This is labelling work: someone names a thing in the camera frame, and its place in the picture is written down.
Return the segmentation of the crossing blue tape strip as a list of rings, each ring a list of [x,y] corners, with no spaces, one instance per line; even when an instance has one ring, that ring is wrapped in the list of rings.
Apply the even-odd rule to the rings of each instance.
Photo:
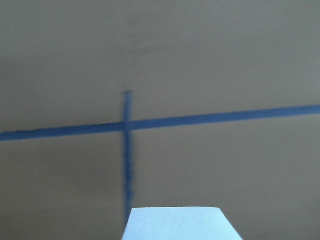
[[[124,220],[127,224],[133,207],[134,199],[134,175],[133,175],[133,154],[132,154],[132,92],[124,93],[123,103],[123,176],[124,176]]]

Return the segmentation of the long blue tape strip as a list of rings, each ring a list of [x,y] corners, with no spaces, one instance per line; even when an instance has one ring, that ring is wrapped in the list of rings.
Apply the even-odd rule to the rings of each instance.
[[[226,113],[214,113],[204,115],[179,116],[168,118],[155,118],[131,121],[129,129],[146,130],[155,128],[180,127],[188,125],[215,124],[224,122],[236,122],[246,120],[259,120],[268,118],[286,118],[304,115],[316,115],[320,113],[319,105],[295,106],[273,109],[236,111]],[[122,132],[125,130],[124,122],[114,122],[98,125],[80,125],[56,128],[42,128],[35,130],[22,130],[2,132],[0,140],[2,142],[58,138],[79,135],[94,135],[113,132]]]

